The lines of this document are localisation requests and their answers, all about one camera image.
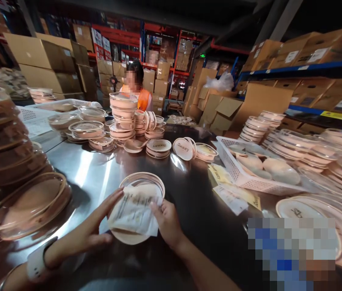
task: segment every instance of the shelf rack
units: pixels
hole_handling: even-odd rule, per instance
[[[248,81],[248,80],[256,80],[259,78],[307,78],[307,77],[316,77],[316,76],[330,76],[331,78],[342,78],[342,61],[339,62],[331,62],[331,63],[321,63],[321,64],[312,64],[305,66],[296,66],[296,67],[284,67],[279,69],[271,69],[271,70],[259,70],[259,71],[251,71],[251,72],[241,72],[239,78],[236,82],[236,86],[238,82]],[[290,105],[289,109],[300,111],[303,113],[313,114],[316,116],[324,116],[326,118],[335,118],[342,120],[342,114],[336,112],[330,112],[326,110],[316,109],[316,108],[308,108],[297,105]]]

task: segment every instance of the white plastic basket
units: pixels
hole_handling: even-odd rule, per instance
[[[48,103],[41,103],[41,104],[34,104],[34,105],[28,105],[27,108],[38,108],[43,110],[49,110],[54,111],[53,105],[55,104],[72,104],[72,105],[88,105],[90,106],[91,102],[79,100],[79,99],[64,99],[64,100],[58,100]]]
[[[300,186],[293,186],[281,182],[266,180],[247,174],[227,148],[228,146],[238,144],[249,144],[253,146],[258,145],[221,136],[217,136],[217,140],[219,143],[217,152],[237,186],[278,196],[291,195],[307,191],[307,189],[304,189]]]

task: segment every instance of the metal table surface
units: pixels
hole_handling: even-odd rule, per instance
[[[214,137],[202,128],[167,125],[165,139],[173,142],[189,136],[209,143]],[[64,141],[47,156],[72,186],[72,200],[65,210],[38,233],[14,242],[0,242],[0,278],[53,236],[62,237],[80,224],[120,182],[135,172],[158,175],[165,198],[176,205],[186,236],[243,290],[260,289],[263,275],[254,250],[248,250],[243,224],[248,217],[271,213],[279,197],[260,193],[263,212],[252,206],[239,216],[212,192],[207,163],[183,161],[173,152],[164,160],[143,150],[129,154],[122,148],[112,153],[94,152],[88,144]],[[216,163],[222,164],[219,157]],[[194,283],[179,258],[160,235],[128,246],[114,240],[111,246],[86,254],[73,274],[57,277],[41,289],[51,290],[194,290]]]

